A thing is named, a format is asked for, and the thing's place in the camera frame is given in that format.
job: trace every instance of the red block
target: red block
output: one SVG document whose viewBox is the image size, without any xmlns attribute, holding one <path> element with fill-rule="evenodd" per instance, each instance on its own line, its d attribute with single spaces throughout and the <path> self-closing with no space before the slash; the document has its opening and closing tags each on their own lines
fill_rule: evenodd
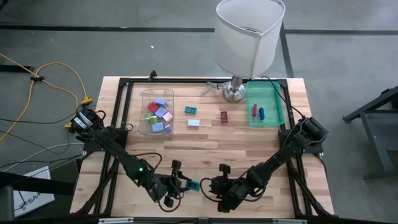
<svg viewBox="0 0 398 224">
<path fill-rule="evenodd" d="M 257 116 L 257 105 L 253 106 L 253 116 Z"/>
<path fill-rule="evenodd" d="M 228 116 L 226 114 L 226 111 L 221 111 L 220 114 L 221 114 L 221 122 L 228 123 Z"/>
<path fill-rule="evenodd" d="M 159 106 L 157 106 L 155 102 L 152 102 L 152 103 L 149 103 L 148 109 L 149 109 L 152 113 L 155 113 L 155 112 L 159 109 Z"/>
</svg>

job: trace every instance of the yellow extension cord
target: yellow extension cord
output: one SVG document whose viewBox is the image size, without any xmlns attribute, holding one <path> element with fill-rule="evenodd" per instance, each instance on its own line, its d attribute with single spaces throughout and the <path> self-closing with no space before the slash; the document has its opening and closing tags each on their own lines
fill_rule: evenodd
<svg viewBox="0 0 398 224">
<path fill-rule="evenodd" d="M 81 80 L 79 74 L 78 74 L 74 69 L 72 69 L 70 66 L 68 66 L 68 65 L 66 65 L 66 64 L 64 64 L 64 63 L 60 63 L 60 62 L 48 63 L 48 64 L 46 64 L 46 65 L 41 66 L 41 67 L 36 71 L 36 73 L 34 73 L 34 72 L 30 71 L 29 69 L 23 67 L 21 64 L 15 62 L 13 59 L 11 59 L 11 58 L 5 56 L 4 54 L 0 54 L 0 56 L 4 57 L 5 59 L 9 60 L 10 62 L 12 62 L 12 63 L 14 63 L 14 64 L 16 64 L 16 65 L 18 65 L 18 66 L 20 66 L 21 68 L 23 68 L 23 69 L 26 70 L 27 72 L 31 73 L 34 77 L 39 77 L 40 71 L 41 71 L 43 68 L 48 67 L 49 65 L 63 65 L 63 66 L 65 66 L 65 67 L 69 68 L 71 71 L 73 71 L 74 74 L 78 77 L 78 79 L 79 79 L 79 81 L 80 81 L 80 83 L 81 83 L 81 87 L 83 88 L 83 92 L 84 92 L 84 99 L 83 99 L 83 101 L 81 101 L 81 103 L 84 104 L 84 105 L 88 105 L 88 104 L 90 104 L 90 103 L 93 102 L 93 99 L 92 99 L 92 98 L 89 98 L 89 97 L 87 96 L 85 85 L 83 84 L 83 81 Z M 74 99 L 75 99 L 75 102 L 76 102 L 76 110 L 77 110 L 77 108 L 78 108 L 78 99 L 77 99 L 77 97 L 76 97 L 75 94 L 73 94 L 71 91 L 69 91 L 69 90 L 67 90 L 67 89 L 64 89 L 64 88 L 55 86 L 55 85 L 53 85 L 53 84 L 47 82 L 46 80 L 42 80 L 42 81 L 43 81 L 45 84 L 47 84 L 48 86 L 51 86 L 51 87 L 54 88 L 54 89 L 62 90 L 62 91 L 65 91 L 65 92 L 71 94 L 71 96 L 73 96 Z M 22 116 L 24 115 L 24 113 L 25 113 L 26 110 L 28 109 L 29 104 L 30 104 L 30 99 L 32 98 L 32 92 L 33 92 L 34 84 L 35 84 L 35 81 L 32 81 L 32 82 L 30 83 L 29 98 L 28 98 L 28 100 L 27 100 L 25 109 L 22 111 L 22 113 L 21 113 L 21 114 L 19 115 L 19 117 L 16 119 L 16 122 L 15 122 L 14 124 L 12 124 L 12 126 L 7 130 L 7 132 L 0 138 L 0 142 L 1 142 L 1 141 L 8 135 L 8 133 L 14 128 L 14 126 L 18 123 L 18 121 L 22 118 Z M 70 123 L 66 124 L 65 127 L 66 127 L 66 128 L 70 127 Z"/>
</svg>

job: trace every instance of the green block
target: green block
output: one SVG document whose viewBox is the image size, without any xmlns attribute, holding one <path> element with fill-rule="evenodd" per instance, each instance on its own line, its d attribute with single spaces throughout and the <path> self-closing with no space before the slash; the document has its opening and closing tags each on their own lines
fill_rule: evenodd
<svg viewBox="0 0 398 224">
<path fill-rule="evenodd" d="M 151 113 L 147 113 L 147 114 L 145 114 L 145 119 L 149 119 L 151 116 L 152 116 Z"/>
<path fill-rule="evenodd" d="M 157 116 L 151 116 L 149 118 L 149 123 L 150 124 L 156 124 L 157 123 Z"/>
</svg>

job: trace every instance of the clear plastic bin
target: clear plastic bin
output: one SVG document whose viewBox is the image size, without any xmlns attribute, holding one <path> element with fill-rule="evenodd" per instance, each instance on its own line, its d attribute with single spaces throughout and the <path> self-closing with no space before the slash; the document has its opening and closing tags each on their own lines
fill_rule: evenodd
<svg viewBox="0 0 398 224">
<path fill-rule="evenodd" d="M 173 90 L 170 89 L 148 89 L 144 90 L 142 93 L 142 106 L 141 106 L 141 120 L 139 123 L 138 127 L 138 132 L 140 134 L 146 135 L 146 136 L 163 136 L 163 135 L 170 135 L 173 133 L 173 120 L 174 120 L 174 92 Z M 157 98 L 161 98 L 165 101 L 167 101 L 167 106 L 166 110 L 170 112 L 173 115 L 173 119 L 170 122 L 166 122 L 162 118 L 158 118 L 159 122 L 163 123 L 163 128 L 166 127 L 166 125 L 170 125 L 172 128 L 172 132 L 168 133 L 165 129 L 162 132 L 154 133 L 152 131 L 152 125 L 149 123 L 149 120 L 145 118 L 145 115 L 147 113 L 152 114 L 155 116 L 154 113 L 152 113 L 148 109 L 148 105 L 152 102 L 154 102 Z"/>
</svg>

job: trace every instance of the green tray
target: green tray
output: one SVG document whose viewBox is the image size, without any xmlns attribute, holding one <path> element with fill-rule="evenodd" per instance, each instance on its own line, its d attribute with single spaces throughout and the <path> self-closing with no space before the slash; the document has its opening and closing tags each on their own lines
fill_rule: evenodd
<svg viewBox="0 0 398 224">
<path fill-rule="evenodd" d="M 280 85 L 272 82 L 280 93 Z M 246 84 L 246 101 L 250 126 L 275 127 L 285 123 L 282 100 L 271 82 L 254 81 Z M 253 106 L 257 104 L 257 116 L 253 117 Z M 260 120 L 260 108 L 264 108 L 265 118 Z"/>
</svg>

